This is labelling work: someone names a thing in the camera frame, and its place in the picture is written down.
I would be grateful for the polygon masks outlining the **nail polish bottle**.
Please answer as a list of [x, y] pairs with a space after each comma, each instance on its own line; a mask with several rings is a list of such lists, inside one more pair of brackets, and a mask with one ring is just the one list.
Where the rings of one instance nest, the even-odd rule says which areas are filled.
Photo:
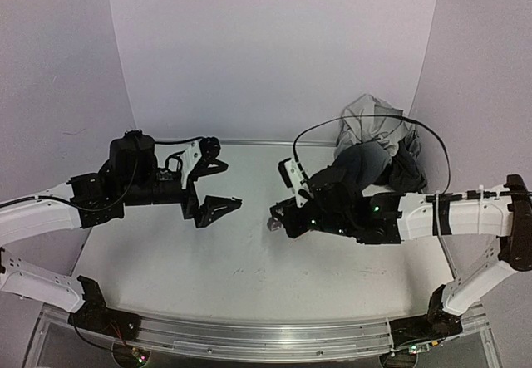
[[270, 217], [267, 222], [267, 228], [270, 232], [275, 232], [283, 229], [283, 223], [275, 217]]

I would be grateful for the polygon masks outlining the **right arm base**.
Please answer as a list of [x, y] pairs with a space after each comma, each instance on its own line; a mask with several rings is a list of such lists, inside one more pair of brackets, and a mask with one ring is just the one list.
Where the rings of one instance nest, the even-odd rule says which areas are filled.
[[390, 321], [393, 351], [402, 351], [419, 344], [442, 341], [449, 336], [462, 333], [461, 315], [453, 315], [443, 309], [444, 288], [444, 285], [440, 285], [432, 293], [425, 314]]

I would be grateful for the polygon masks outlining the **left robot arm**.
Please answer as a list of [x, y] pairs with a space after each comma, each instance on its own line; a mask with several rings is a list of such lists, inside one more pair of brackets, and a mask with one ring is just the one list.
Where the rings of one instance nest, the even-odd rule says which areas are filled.
[[[240, 199], [207, 195], [199, 199], [198, 179], [223, 173], [228, 164], [218, 159], [215, 137], [195, 137], [183, 150], [158, 164], [159, 141], [141, 130], [126, 132], [110, 143], [109, 158], [95, 173], [78, 175], [52, 189], [1, 204], [1, 245], [62, 230], [87, 229], [122, 219], [130, 206], [177, 204], [184, 219], [206, 228], [239, 209]], [[1, 251], [1, 289], [44, 302], [79, 317], [93, 331], [112, 323], [111, 311], [96, 281], [25, 263]]]

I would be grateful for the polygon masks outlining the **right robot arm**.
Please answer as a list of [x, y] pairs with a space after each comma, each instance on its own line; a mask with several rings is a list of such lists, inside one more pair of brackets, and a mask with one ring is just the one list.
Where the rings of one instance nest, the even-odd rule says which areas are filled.
[[491, 235], [494, 242], [452, 282], [431, 296], [428, 316], [460, 316], [506, 278], [531, 269], [531, 193], [517, 174], [492, 189], [464, 193], [364, 195], [343, 169], [310, 179], [288, 162], [280, 168], [293, 197], [271, 207], [268, 229], [290, 238], [310, 231], [365, 245], [401, 244], [428, 237]]

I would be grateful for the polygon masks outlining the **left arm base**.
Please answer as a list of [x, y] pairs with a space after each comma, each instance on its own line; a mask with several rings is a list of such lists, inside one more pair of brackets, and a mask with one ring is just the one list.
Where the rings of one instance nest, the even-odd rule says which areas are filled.
[[108, 307], [95, 280], [78, 276], [77, 281], [81, 284], [83, 304], [69, 314], [68, 323], [76, 329], [114, 336], [121, 341], [135, 341], [140, 330], [140, 315]]

